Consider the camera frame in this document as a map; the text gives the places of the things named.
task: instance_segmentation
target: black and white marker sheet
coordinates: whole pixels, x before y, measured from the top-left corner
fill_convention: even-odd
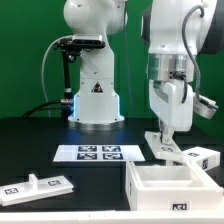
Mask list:
[[[59,145],[54,162],[145,161],[137,145]]]

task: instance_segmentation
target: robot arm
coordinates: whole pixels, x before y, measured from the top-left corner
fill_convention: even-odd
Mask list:
[[[149,44],[150,107],[160,119],[161,136],[157,137],[173,152],[179,152],[173,133],[191,128],[193,110],[211,118],[217,109],[214,101],[199,94],[200,71],[195,58],[205,48],[218,4],[222,0],[153,0],[143,14],[142,37]],[[193,81],[194,72],[195,93],[187,84]]]
[[[102,49],[81,51],[80,89],[74,97],[73,127],[108,129],[124,118],[114,91],[114,54],[107,35],[121,31],[127,22],[127,0],[67,0],[65,21],[74,32],[73,42],[104,42]]]

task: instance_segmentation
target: warning label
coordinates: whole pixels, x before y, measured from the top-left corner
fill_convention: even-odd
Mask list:
[[[91,92],[92,93],[103,93],[103,90],[98,82],[96,83],[96,85],[94,86],[94,88]]]

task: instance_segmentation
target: table surface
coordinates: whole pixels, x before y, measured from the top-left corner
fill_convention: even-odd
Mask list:
[[[65,176],[74,193],[0,207],[0,212],[129,210],[125,193],[125,162],[53,162],[58,145],[139,145],[146,161],[155,160],[144,139],[145,131],[158,132],[156,119],[126,119],[124,127],[110,131],[84,131],[69,128],[60,118],[0,119],[0,186],[38,179]],[[201,146],[222,152],[224,147],[193,126],[187,133],[175,133],[182,150]],[[209,172],[224,186],[223,154],[221,165]]]

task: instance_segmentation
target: green wall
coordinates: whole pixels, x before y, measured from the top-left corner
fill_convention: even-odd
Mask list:
[[[65,0],[1,0],[0,2],[0,117],[17,117],[44,102],[40,69],[47,47],[55,39],[70,35],[63,18]],[[121,113],[125,117],[152,117],[148,106],[145,68],[147,48],[140,39],[141,13],[151,1],[129,0],[127,25],[128,61],[131,73],[134,113],[128,93],[124,35],[109,37],[116,55],[115,89],[121,97]],[[223,86],[224,52],[198,58],[202,70],[203,95],[217,100],[216,116],[205,120],[195,116],[194,122],[224,142]],[[79,63],[72,65],[72,87],[79,88]],[[46,64],[46,86],[50,100],[63,97],[62,61],[59,51],[52,50]],[[36,113],[35,116],[47,116]]]

